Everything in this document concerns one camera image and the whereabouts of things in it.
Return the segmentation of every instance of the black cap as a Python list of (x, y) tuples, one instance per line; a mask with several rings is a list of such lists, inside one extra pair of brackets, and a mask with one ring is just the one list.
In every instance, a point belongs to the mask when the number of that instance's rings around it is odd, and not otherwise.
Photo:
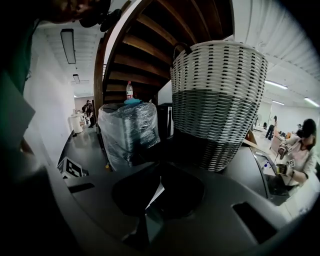
[(310, 135), (317, 134), (317, 125), (313, 119), (306, 119), (303, 122), (302, 126), (302, 137), (308, 138)]
[(108, 14), (110, 3), (110, 0), (91, 1), (91, 5), (94, 6), (94, 9), (90, 11), (86, 17), (80, 20), (80, 24), (84, 28), (91, 28), (96, 24), (101, 24), (105, 19), (105, 15)]

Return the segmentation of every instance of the woman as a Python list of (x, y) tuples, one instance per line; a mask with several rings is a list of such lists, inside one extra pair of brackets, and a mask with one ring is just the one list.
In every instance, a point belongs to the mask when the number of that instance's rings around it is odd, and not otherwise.
[(275, 115), (273, 117), (273, 119), (274, 119), (274, 121), (272, 122), (272, 124), (270, 124), (268, 132), (265, 135), (266, 138), (268, 137), (269, 141), (271, 141), (272, 134), (273, 134), (273, 132), (276, 129), (276, 126), (277, 126), (277, 116)]
[(317, 163), (316, 145), (317, 126), (314, 120), (307, 119), (303, 122), (302, 138), (293, 136), (285, 140), (280, 147), (286, 146), (289, 150), (284, 157), (284, 163), (293, 163), (282, 176), (284, 183), (292, 188), (303, 184), (311, 172), (315, 171)]

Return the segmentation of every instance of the plastic wrap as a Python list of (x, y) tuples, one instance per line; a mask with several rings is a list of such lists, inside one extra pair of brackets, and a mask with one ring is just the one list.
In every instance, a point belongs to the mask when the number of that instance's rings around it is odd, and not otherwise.
[(111, 112), (99, 109), (98, 124), (115, 171), (134, 171), (146, 162), (141, 152), (160, 142), (157, 109), (152, 103), (130, 104)]

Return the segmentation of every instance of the ceiling light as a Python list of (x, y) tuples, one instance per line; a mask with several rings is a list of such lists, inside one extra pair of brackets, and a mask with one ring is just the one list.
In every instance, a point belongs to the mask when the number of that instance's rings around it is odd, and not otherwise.
[(69, 64), (76, 64), (74, 30), (72, 28), (62, 29), (60, 35), (66, 60)]
[(317, 108), (320, 107), (319, 104), (315, 103), (313, 100), (309, 99), (308, 97), (304, 98), (307, 102), (311, 103), (312, 105), (316, 106)]
[(281, 102), (278, 102), (278, 101), (275, 101), (275, 100), (273, 100), (272, 102), (274, 102), (274, 103), (277, 103), (277, 104), (280, 104), (280, 105), (285, 105), (285, 104), (283, 104), (283, 103), (281, 103)]
[(74, 79), (74, 81), (75, 81), (76, 84), (80, 84), (80, 79), (79, 79), (78, 74), (74, 74), (74, 75), (73, 75), (73, 79)]
[(280, 83), (271, 82), (271, 81), (268, 81), (268, 80), (265, 80), (265, 82), (266, 82), (267, 84), (269, 84), (269, 85), (276, 86), (276, 87), (279, 87), (279, 88), (281, 88), (281, 89), (285, 89), (285, 90), (288, 89), (287, 86), (282, 85), (282, 84), (280, 84)]

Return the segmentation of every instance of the white and gray basket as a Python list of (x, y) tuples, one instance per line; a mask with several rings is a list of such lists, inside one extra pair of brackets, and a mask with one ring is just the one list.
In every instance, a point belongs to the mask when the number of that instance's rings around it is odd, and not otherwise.
[(267, 68), (261, 53), (237, 42), (208, 41), (181, 52), (170, 69), (179, 154), (209, 171), (225, 168), (256, 116)]

